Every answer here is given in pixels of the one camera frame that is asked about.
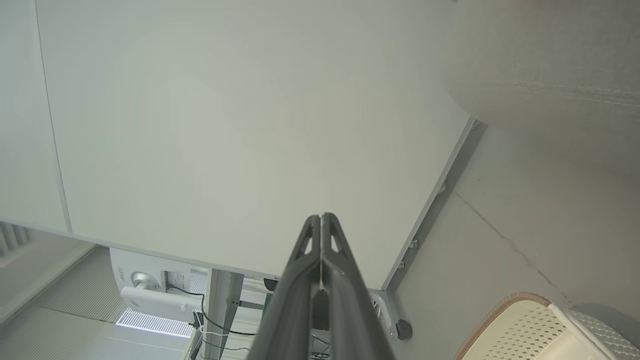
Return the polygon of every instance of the white plastic basket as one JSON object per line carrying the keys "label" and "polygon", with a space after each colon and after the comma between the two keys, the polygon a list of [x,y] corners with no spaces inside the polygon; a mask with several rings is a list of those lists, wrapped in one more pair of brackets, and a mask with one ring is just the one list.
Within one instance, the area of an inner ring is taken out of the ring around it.
{"label": "white plastic basket", "polygon": [[640,350],[607,324],[532,293],[498,304],[456,360],[640,360]]}

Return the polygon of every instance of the laundry basket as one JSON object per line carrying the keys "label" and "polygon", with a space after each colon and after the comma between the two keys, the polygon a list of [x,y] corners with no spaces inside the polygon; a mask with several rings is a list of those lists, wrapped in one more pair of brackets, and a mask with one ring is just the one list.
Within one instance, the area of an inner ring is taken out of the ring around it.
{"label": "laundry basket", "polygon": [[588,315],[532,293],[504,299],[471,332],[455,360],[640,360],[640,350]]}

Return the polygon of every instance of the gray fabric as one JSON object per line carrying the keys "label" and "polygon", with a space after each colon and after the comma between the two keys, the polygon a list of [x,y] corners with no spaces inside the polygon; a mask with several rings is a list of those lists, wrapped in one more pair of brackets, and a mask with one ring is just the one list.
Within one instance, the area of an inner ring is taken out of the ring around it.
{"label": "gray fabric", "polygon": [[640,1],[460,1],[444,63],[471,116],[640,178]]}

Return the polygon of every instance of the air vent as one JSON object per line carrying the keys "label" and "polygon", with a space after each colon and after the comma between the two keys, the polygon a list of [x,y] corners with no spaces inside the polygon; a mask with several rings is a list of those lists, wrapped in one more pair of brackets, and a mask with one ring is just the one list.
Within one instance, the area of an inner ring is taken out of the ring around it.
{"label": "air vent", "polygon": [[27,245],[29,238],[22,226],[0,222],[0,259],[6,259]]}

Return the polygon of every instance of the gray floor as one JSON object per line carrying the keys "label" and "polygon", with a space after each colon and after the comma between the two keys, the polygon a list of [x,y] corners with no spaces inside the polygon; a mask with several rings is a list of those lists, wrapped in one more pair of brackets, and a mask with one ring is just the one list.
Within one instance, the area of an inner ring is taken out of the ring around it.
{"label": "gray floor", "polygon": [[398,359],[452,359],[504,297],[529,291],[640,347],[640,181],[487,129],[397,291]]}

